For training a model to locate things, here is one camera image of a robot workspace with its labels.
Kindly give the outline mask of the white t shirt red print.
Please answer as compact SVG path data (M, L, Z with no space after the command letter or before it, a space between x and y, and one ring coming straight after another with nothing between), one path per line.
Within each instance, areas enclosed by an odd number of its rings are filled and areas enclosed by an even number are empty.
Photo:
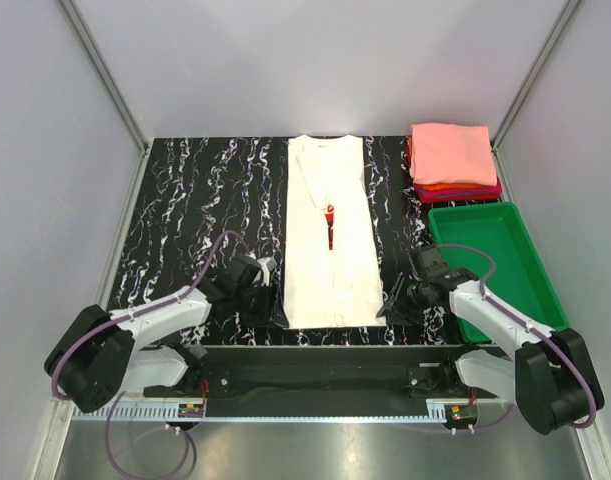
M283 308L292 329L385 323L363 141L288 142Z

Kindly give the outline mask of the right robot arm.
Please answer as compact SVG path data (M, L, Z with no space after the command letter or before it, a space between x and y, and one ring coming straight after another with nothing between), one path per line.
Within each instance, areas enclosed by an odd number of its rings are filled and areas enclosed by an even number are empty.
M391 325L407 325L423 310L445 306L503 354L462 347L421 380L419 389L455 397L483 390L514 405L543 435L566 426L591 427L605 399L583 337L571 328L557 331L502 300L487 286L490 272L477 276L450 267L442 256L445 248L413 251L413 272L398 275L379 316Z

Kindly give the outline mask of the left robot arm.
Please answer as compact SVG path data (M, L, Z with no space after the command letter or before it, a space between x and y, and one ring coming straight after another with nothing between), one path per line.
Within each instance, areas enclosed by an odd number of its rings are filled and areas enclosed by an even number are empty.
M275 313L276 269L272 257L237 255L198 284L149 304L84 308L44 362L54 393L82 413L101 409L122 392L150 387L193 394L201 382L199 358L169 337L232 315L252 325L287 327Z

